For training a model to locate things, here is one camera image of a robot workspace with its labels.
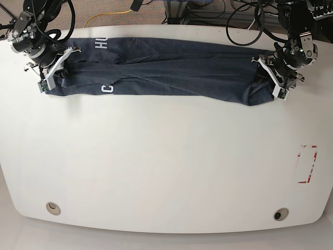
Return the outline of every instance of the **electrical wire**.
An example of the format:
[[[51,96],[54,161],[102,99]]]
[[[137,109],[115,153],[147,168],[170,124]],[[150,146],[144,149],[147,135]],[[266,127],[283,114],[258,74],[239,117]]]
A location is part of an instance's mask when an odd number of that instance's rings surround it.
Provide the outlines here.
[[[276,6],[274,6],[273,4],[270,4],[269,2],[264,5],[264,7],[267,7],[267,6],[270,6],[270,7],[274,8],[274,9],[278,10]]]
[[[240,0],[230,0],[230,5],[233,9],[237,9],[237,7],[234,6],[234,2],[239,2],[239,3],[244,3],[244,4],[247,4],[247,2],[245,1],[240,1]],[[246,9],[243,9],[243,10],[239,10],[239,12],[243,12],[243,11],[246,11],[246,10],[249,10],[250,8],[252,8],[253,6],[252,5],[249,5]]]
[[[167,12],[165,11],[164,13],[165,13],[165,19],[162,21],[161,24],[165,24],[165,23],[167,23],[167,18],[168,18],[168,17],[167,17]]]
[[[95,15],[95,16],[93,16],[93,17],[91,17],[91,18],[89,18],[88,19],[88,21],[87,22],[85,22],[85,24],[84,24],[84,28],[86,27],[86,25],[91,21],[91,20],[93,20],[94,18],[96,18],[96,17],[100,17],[100,16],[108,16],[108,15],[118,15],[118,14],[125,14],[125,13],[129,13],[129,12],[131,12],[132,10],[130,9],[130,10],[127,10],[127,11],[122,11],[122,12],[109,12],[109,13],[102,13],[102,14],[98,14],[98,15]]]
[[[41,8],[40,12],[38,14],[36,14],[37,16],[39,16],[44,11],[46,4],[47,4],[47,1],[45,1],[45,3],[43,5],[43,7]]]
[[[259,7],[258,5],[255,7],[254,9],[254,18],[255,18],[255,21],[258,25],[258,27],[260,28],[260,30],[263,28],[263,32],[268,35],[271,39],[275,40],[276,42],[280,42],[280,43],[287,43],[288,40],[285,40],[285,39],[282,39],[282,38],[279,38],[275,35],[273,35],[270,31],[268,31],[267,29],[265,29],[265,23],[264,22],[260,22],[260,19],[259,19]]]
[[[200,18],[205,18],[205,19],[215,19],[215,18],[219,18],[221,15],[223,15],[223,14],[225,13],[225,1],[224,1],[224,0],[222,0],[222,1],[223,1],[223,6],[224,6],[224,8],[223,8],[222,13],[219,14],[217,17],[202,17],[202,16],[198,16],[198,15],[196,15],[196,14],[194,14],[194,13],[190,13],[190,14],[193,15],[193,16],[200,17]]]
[[[150,1],[150,2],[147,2],[145,4],[141,4],[141,5],[148,5],[148,4],[151,4],[153,1]]]
[[[2,26],[1,24],[0,24],[0,26],[1,26],[1,28],[0,28],[0,30],[3,30],[3,29],[6,29],[6,28],[8,28],[7,29],[7,32],[5,33],[5,34],[3,34],[3,35],[1,35],[0,36],[0,41],[2,41],[2,40],[6,40],[7,38],[8,38],[8,33],[9,33],[9,31],[11,30],[11,29],[13,29],[14,28],[14,26],[15,26],[15,22],[16,22],[16,20],[17,20],[17,18],[16,17],[14,17],[4,6],[2,6],[2,4],[0,4],[0,8],[11,18],[11,21],[9,22],[9,25],[4,25],[4,26]]]
[[[58,29],[48,30],[46,31],[47,35],[55,35],[53,39],[58,40],[61,37],[61,31]]]
[[[205,2],[203,5],[200,5],[200,4],[195,3],[194,1],[191,1],[191,3],[192,3],[194,6],[197,6],[197,7],[205,7],[205,6],[210,5],[212,2],[213,2],[213,0],[211,0],[211,1],[207,1],[207,2]]]
[[[52,49],[51,51],[62,51],[63,49],[61,49],[61,48],[54,48],[54,49]],[[47,56],[48,54],[46,53],[46,54],[44,54],[43,56],[42,56],[42,58],[41,58],[41,60],[40,60],[40,67],[41,68],[47,68],[49,65],[47,65],[47,66],[41,66],[42,64],[43,64],[43,60],[45,59],[45,57]]]
[[[72,3],[72,0],[67,0],[68,2],[68,5],[69,5],[69,8],[71,10],[71,15],[72,15],[72,19],[71,19],[71,27],[68,31],[68,34],[63,38],[63,39],[60,39],[59,42],[61,43],[64,43],[65,41],[67,41],[71,35],[73,34],[73,31],[74,31],[74,27],[75,27],[75,10],[74,10],[74,6],[73,6],[73,3]]]
[[[45,36],[48,40],[50,40],[51,42],[53,42],[54,44],[58,44],[60,47],[64,48],[64,49],[67,49],[66,46],[64,46],[63,44],[59,43],[57,40],[53,39],[52,37],[50,37],[49,35],[47,35],[45,32],[43,32],[39,25],[38,25],[38,21],[37,21],[37,17],[36,17],[36,11],[35,11],[35,6],[34,6],[34,0],[31,1],[31,4],[32,4],[32,12],[33,12],[33,17],[35,19],[35,22],[36,22],[36,27],[38,29],[38,31],[43,35]]]
[[[254,25],[255,23],[255,18],[253,19],[253,21],[251,22],[250,26],[247,28],[248,30],[251,29],[251,27]]]
[[[275,51],[274,51],[273,54],[275,54],[276,52],[279,52],[281,49],[286,48],[286,47],[290,44],[290,42],[291,42],[291,39],[288,39],[288,41],[287,41],[287,42],[285,43],[285,45],[283,45],[282,47],[279,46],[277,42],[275,42],[275,43],[274,43],[274,47],[275,47],[276,49],[275,49]]]
[[[203,24],[206,24],[206,25],[210,25],[210,26],[216,26],[216,27],[225,27],[225,24],[215,24],[215,23],[209,23],[209,22],[205,22],[205,21],[197,21],[197,20],[191,20],[191,22],[201,22]],[[229,25],[230,28],[234,28],[234,29],[246,29],[246,28],[240,28],[240,27],[235,27],[235,26],[231,26]]]
[[[255,42],[257,42],[257,41],[259,40],[259,38],[261,37],[261,35],[262,35],[263,31],[264,31],[264,25],[262,25],[262,26],[260,27],[260,31],[259,31],[258,36],[257,36],[252,42],[244,43],[244,44],[242,44],[242,43],[236,43],[236,42],[235,42],[234,40],[232,40],[232,38],[230,37],[230,35],[229,35],[229,30],[228,30],[230,20],[232,19],[232,17],[234,16],[234,14],[235,14],[237,11],[239,11],[240,9],[242,9],[243,7],[245,7],[245,6],[249,5],[249,4],[250,4],[250,3],[243,4],[243,5],[240,6],[239,8],[235,9],[235,11],[234,11],[234,12],[230,15],[230,17],[228,18],[227,23],[226,23],[226,25],[225,25],[225,32],[227,33],[227,37],[228,37],[229,41],[232,42],[233,44],[237,45],[237,46],[243,46],[243,47],[245,47],[245,46],[249,46],[249,45],[254,44]],[[258,2],[257,2],[257,7],[260,9],[260,12],[261,12],[261,13],[264,13],[264,7],[263,7],[263,5],[262,5],[262,3],[261,3],[261,0],[258,0]],[[261,22],[262,22],[263,24],[265,24],[265,15],[261,15]]]

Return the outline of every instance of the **table surface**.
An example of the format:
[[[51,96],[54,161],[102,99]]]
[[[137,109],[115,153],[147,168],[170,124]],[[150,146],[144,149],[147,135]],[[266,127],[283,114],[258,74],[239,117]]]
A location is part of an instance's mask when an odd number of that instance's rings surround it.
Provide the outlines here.
[[[230,35],[245,43],[257,32]],[[230,45],[219,27],[98,27],[73,37]],[[306,81],[286,102],[247,107],[197,96],[40,94],[37,75],[23,71],[28,59],[1,42],[0,164],[16,210],[76,226],[158,233],[316,221],[333,178],[333,49],[316,44],[317,62],[302,70]],[[252,47],[273,49],[273,41],[263,35]],[[312,168],[311,181],[299,183]],[[46,210],[48,202],[59,205],[59,216]],[[280,208],[289,216],[275,221]]]

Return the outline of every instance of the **gray carpet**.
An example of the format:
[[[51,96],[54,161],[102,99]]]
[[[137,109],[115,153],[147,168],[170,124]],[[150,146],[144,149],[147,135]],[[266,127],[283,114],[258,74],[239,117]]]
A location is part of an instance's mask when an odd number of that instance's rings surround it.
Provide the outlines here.
[[[119,12],[130,9],[133,0],[72,0],[75,13],[76,13],[76,28],[82,28],[84,23],[92,16],[108,13],[108,12]],[[225,0],[225,9],[227,11],[233,11],[230,4],[231,0]],[[13,15],[16,17],[22,12],[23,0],[0,0]],[[235,7],[239,7],[241,4],[234,2]],[[203,9],[209,9],[214,11],[223,11],[224,2],[223,0],[213,0],[213,3],[204,7]],[[254,8],[247,10],[246,12],[253,12]],[[110,25],[127,25],[127,24],[161,24],[164,20],[164,5],[162,1],[154,1],[151,4],[144,5],[141,7],[139,12],[130,12],[121,15],[112,16],[100,16],[92,20],[87,27],[95,26],[110,26]],[[0,9],[0,23],[8,24],[10,18]],[[63,4],[59,16],[49,24],[48,29],[69,29],[70,27],[71,14],[68,4]],[[240,24],[237,27],[246,28],[248,24]],[[284,33],[283,29],[280,28],[269,28],[269,30]]]

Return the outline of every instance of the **black cable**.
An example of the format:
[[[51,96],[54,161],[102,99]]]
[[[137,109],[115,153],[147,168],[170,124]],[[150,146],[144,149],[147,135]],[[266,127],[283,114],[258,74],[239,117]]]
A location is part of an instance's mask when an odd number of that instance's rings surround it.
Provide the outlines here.
[[[51,51],[63,51],[63,49],[62,49],[62,48],[54,48],[54,49],[51,49],[49,52],[51,52]],[[45,68],[45,67],[41,67],[41,65],[42,65],[42,62],[43,62],[43,60],[45,59],[45,57],[46,57],[47,55],[48,55],[48,54],[46,53],[46,54],[44,54],[44,55],[42,56],[42,58],[41,58],[41,60],[40,60],[40,63],[39,63],[40,68]]]
[[[273,12],[270,12],[270,11],[265,11],[265,14],[271,14],[273,16],[278,16],[279,13],[273,13]]]
[[[205,21],[191,20],[190,22],[201,22],[201,23],[204,23],[204,24],[210,25],[210,26],[225,27],[225,24],[214,24],[214,23],[209,23],[209,22],[205,22]],[[231,26],[231,25],[229,25],[229,27],[234,28],[234,29],[246,29],[246,28],[239,28],[239,27],[235,27],[235,26]]]
[[[258,16],[258,13],[259,13],[259,7],[256,6],[255,9],[254,9],[254,18],[255,18],[255,22],[257,23],[257,25],[259,26],[260,29],[263,28],[263,32],[268,35],[271,39],[275,40],[276,42],[280,42],[280,43],[287,43],[288,40],[285,40],[285,39],[282,39],[282,38],[279,38],[275,35],[273,35],[270,31],[266,30],[265,29],[265,23],[263,23],[261,25],[260,23],[260,19],[259,19],[259,16]]]
[[[230,15],[230,17],[228,18],[227,20],[227,23],[225,25],[225,32],[227,33],[227,37],[229,39],[229,41],[231,41],[233,44],[237,45],[237,46],[249,46],[249,45],[252,45],[254,44],[256,41],[259,40],[259,38],[261,37],[263,31],[264,31],[264,25],[262,25],[260,27],[260,31],[259,31],[259,34],[258,36],[252,41],[252,42],[249,42],[249,43],[245,43],[245,44],[241,44],[241,43],[236,43],[234,40],[231,39],[230,35],[229,35],[229,31],[228,31],[228,27],[229,27],[229,23],[230,23],[230,20],[232,19],[232,17],[234,16],[234,14],[239,11],[240,9],[242,9],[243,7],[249,5],[249,3],[247,4],[243,4],[242,6],[240,6],[239,8],[235,9],[235,11]],[[263,13],[263,15],[261,15],[261,20],[262,20],[262,23],[265,24],[265,12],[264,12],[264,7],[261,3],[261,0],[258,0],[258,3],[257,3],[257,6],[258,8],[260,8],[260,12]]]
[[[45,9],[45,6],[46,6],[47,2],[48,2],[48,1],[45,1],[43,7],[41,8],[41,10],[40,10],[40,12],[38,13],[37,16],[39,16],[39,15],[42,13],[42,11]]]
[[[194,1],[191,1],[191,3],[192,3],[194,6],[197,6],[197,7],[205,7],[205,6],[210,5],[212,2],[213,2],[213,0],[211,0],[211,1],[207,1],[207,2],[205,2],[203,5],[200,5],[200,4],[196,4]]]
[[[148,4],[151,4],[151,3],[152,3],[152,1],[147,2],[147,3],[145,3],[145,4],[141,4],[141,5],[148,5]]]
[[[264,7],[267,7],[267,6],[270,6],[270,7],[274,8],[274,9],[278,10],[277,7],[274,6],[273,4],[267,3],[267,4],[264,5]]]
[[[190,14],[191,14],[191,15],[194,15],[194,16],[196,16],[196,17],[205,18],[205,19],[215,19],[215,18],[219,18],[221,15],[223,15],[223,14],[225,13],[225,1],[224,1],[224,0],[222,0],[222,1],[223,1],[224,9],[223,9],[222,13],[219,14],[217,17],[202,17],[202,16],[198,16],[198,15],[196,15],[196,14],[194,14],[194,13],[190,13]]]
[[[38,21],[37,21],[37,17],[36,17],[36,11],[35,11],[35,7],[34,7],[34,0],[31,1],[31,4],[32,4],[32,12],[33,12],[33,17],[35,19],[35,22],[36,22],[36,27],[38,29],[38,31],[43,35],[45,36],[48,40],[50,40],[51,42],[55,43],[55,44],[58,44],[60,47],[63,47],[64,49],[67,49],[66,46],[64,46],[63,44],[59,43],[57,40],[54,40],[52,37],[50,37],[49,35],[45,34],[41,29],[40,27],[38,26]]]
[[[7,24],[7,25],[0,24],[0,30],[13,29],[14,26],[15,26],[14,24]]]
[[[239,3],[244,3],[244,4],[247,4],[247,2],[245,2],[245,1],[239,1],[239,0],[230,0],[230,4],[231,4],[231,7],[233,8],[233,9],[237,9],[235,6],[234,6],[234,1],[236,1],[236,2],[239,2]],[[246,8],[246,9],[243,9],[243,10],[239,10],[240,12],[242,12],[242,11],[246,11],[246,10],[249,10],[250,8],[252,8],[253,6],[252,5],[249,5],[249,7],[248,8]]]
[[[53,29],[53,30],[48,30],[46,32],[47,35],[52,35],[55,34],[56,36],[54,37],[54,40],[58,40],[59,37],[61,37],[61,31],[58,29]]]
[[[14,17],[2,4],[0,4],[0,8],[11,18],[14,20],[17,20],[16,17]]]
[[[74,10],[74,6],[72,3],[72,0],[67,0],[69,8],[71,10],[71,15],[72,15],[72,20],[71,20],[71,28],[69,29],[68,34],[63,38],[60,39],[59,42],[64,43],[65,41],[67,41],[71,35],[73,34],[74,31],[74,27],[75,27],[75,10]]]
[[[286,47],[290,44],[290,42],[291,42],[291,39],[289,39],[288,42],[287,42],[285,45],[283,45],[282,47],[281,47],[277,42],[275,42],[275,43],[274,43],[274,47],[275,47],[275,51],[274,51],[274,53],[275,53],[275,52],[279,52],[281,49],[286,48]]]
[[[165,19],[162,21],[161,24],[165,24],[165,23],[167,22],[167,18],[168,18],[168,17],[167,17],[167,12],[165,11],[164,13],[165,13]]]
[[[291,65],[291,64],[292,64],[291,59],[288,58],[288,57],[286,56],[286,54],[284,53],[284,51],[283,51],[283,48],[284,48],[285,46],[281,47],[280,45],[278,45],[278,43],[275,42],[275,43],[274,43],[274,47],[275,47],[275,52],[277,53],[277,55],[278,55],[280,58],[282,58],[287,64]]]

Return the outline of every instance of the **folded garment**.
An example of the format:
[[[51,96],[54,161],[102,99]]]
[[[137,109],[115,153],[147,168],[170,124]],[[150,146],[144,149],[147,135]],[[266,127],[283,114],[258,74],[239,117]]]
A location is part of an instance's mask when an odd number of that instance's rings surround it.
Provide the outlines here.
[[[155,38],[70,39],[70,77],[47,94],[193,95],[248,106],[273,101],[273,83],[252,57],[273,52]]]

